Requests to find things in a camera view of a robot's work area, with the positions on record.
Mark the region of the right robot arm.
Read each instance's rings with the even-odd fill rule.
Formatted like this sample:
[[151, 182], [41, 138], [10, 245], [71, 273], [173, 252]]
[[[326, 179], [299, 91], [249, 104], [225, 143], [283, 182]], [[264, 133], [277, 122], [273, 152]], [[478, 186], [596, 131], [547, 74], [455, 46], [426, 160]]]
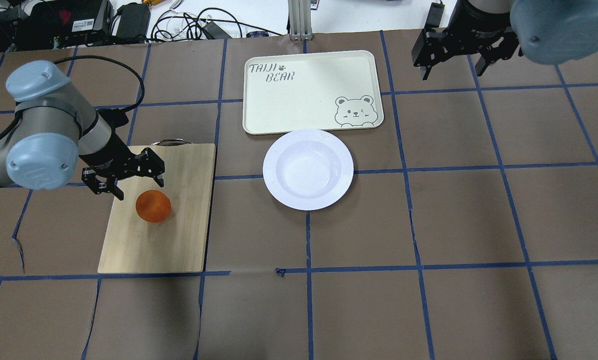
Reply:
[[598, 52], [598, 0], [459, 0], [447, 27], [444, 6], [431, 4], [412, 48], [412, 63], [429, 77], [436, 64], [480, 55], [475, 71], [513, 55], [560, 65]]

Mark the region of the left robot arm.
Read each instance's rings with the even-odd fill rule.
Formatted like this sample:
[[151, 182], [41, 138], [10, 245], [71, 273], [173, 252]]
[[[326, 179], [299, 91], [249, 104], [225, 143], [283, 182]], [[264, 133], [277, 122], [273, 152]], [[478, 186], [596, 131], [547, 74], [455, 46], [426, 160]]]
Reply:
[[164, 187], [163, 159], [150, 148], [133, 153], [116, 134], [141, 103], [144, 84], [134, 104], [98, 110], [57, 61], [35, 60], [8, 76], [6, 90], [16, 107], [13, 120], [0, 131], [0, 189], [58, 189], [69, 183], [77, 160], [85, 163], [82, 182], [97, 195], [123, 200], [117, 182], [131, 177], [151, 178]]

